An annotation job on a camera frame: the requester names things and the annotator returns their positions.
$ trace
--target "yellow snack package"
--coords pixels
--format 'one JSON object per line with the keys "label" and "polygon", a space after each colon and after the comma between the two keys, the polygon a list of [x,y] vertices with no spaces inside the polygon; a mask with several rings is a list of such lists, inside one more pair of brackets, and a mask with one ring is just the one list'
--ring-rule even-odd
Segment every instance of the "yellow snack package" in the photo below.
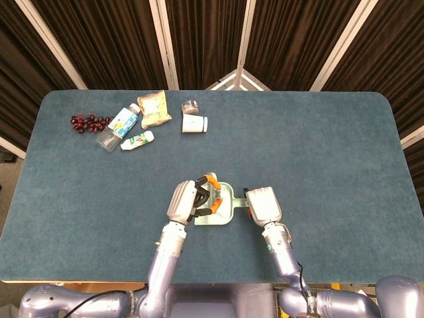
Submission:
{"label": "yellow snack package", "polygon": [[141,127],[143,129],[161,125],[172,119],[168,114],[164,90],[159,93],[139,97],[137,102],[143,114],[143,120],[141,120]]}

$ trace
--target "green dustpan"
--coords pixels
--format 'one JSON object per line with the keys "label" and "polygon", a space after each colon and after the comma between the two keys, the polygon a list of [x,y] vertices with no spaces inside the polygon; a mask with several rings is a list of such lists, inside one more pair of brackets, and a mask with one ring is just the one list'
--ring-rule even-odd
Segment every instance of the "green dustpan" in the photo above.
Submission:
{"label": "green dustpan", "polygon": [[[217,176],[212,172],[210,173],[215,179]],[[223,202],[219,206],[216,214],[205,215],[196,217],[194,225],[224,225],[227,224],[234,216],[234,209],[236,207],[247,207],[247,200],[234,197],[234,190],[231,185],[226,182],[219,182],[221,190],[216,190],[211,184],[205,184],[203,187],[208,190],[211,195],[204,205],[199,207],[210,207],[217,197],[222,197]]]}

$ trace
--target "curtain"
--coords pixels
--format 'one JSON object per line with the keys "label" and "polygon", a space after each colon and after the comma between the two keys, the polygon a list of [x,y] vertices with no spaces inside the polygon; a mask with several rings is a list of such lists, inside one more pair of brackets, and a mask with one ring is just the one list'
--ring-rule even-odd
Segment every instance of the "curtain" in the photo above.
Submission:
{"label": "curtain", "polygon": [[148,0],[33,0],[90,89],[166,89]]}
{"label": "curtain", "polygon": [[13,0],[0,1],[0,136],[26,150],[38,108],[74,83]]}
{"label": "curtain", "polygon": [[406,148],[404,153],[419,204],[424,214],[424,139]]}
{"label": "curtain", "polygon": [[379,1],[323,90],[379,91],[403,138],[424,125],[424,1]]}
{"label": "curtain", "polygon": [[244,68],[272,90],[309,90],[359,2],[258,0]]}
{"label": "curtain", "polygon": [[180,89],[205,89],[237,68],[246,0],[166,0]]}

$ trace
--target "plastic bottle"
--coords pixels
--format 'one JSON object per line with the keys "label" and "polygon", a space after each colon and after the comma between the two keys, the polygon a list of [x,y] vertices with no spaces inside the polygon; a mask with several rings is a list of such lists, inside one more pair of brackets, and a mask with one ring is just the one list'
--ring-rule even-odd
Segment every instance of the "plastic bottle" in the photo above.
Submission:
{"label": "plastic bottle", "polygon": [[138,121],[139,113],[140,107],[134,103],[128,108],[122,108],[118,115],[116,115],[105,130],[97,137],[96,141],[104,149],[111,152]]}
{"label": "plastic bottle", "polygon": [[134,148],[142,146],[143,144],[148,144],[150,141],[153,141],[153,140],[154,140],[153,132],[145,131],[142,134],[138,134],[134,137],[126,139],[126,141],[124,141],[121,144],[121,149],[132,150]]}

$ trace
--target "black cable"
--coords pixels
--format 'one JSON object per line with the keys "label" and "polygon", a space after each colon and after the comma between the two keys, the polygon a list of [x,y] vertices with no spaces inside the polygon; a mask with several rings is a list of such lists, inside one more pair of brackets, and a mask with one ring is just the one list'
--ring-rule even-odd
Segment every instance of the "black cable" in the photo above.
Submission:
{"label": "black cable", "polygon": [[[143,288],[134,290],[134,293],[141,292],[142,290],[145,290],[146,288],[147,288],[147,284]],[[66,315],[64,315],[63,318],[69,318],[75,311],[77,311],[79,308],[81,308],[81,306],[83,306],[85,303],[89,302],[90,300],[93,300],[100,296],[109,295],[110,293],[127,293],[127,292],[125,290],[109,290],[109,291],[104,291],[102,293],[97,293],[95,295],[92,295],[88,297],[86,300],[83,300],[77,306],[75,306],[71,311],[69,311]]]}
{"label": "black cable", "polygon": [[302,291],[303,298],[305,298],[305,301],[307,302],[307,294],[306,294],[305,288],[303,287],[303,278],[302,278],[302,276],[303,276],[303,266],[298,261],[296,261],[296,262],[297,262],[297,265],[299,265],[299,267],[300,267],[300,275],[299,275],[300,289]]}

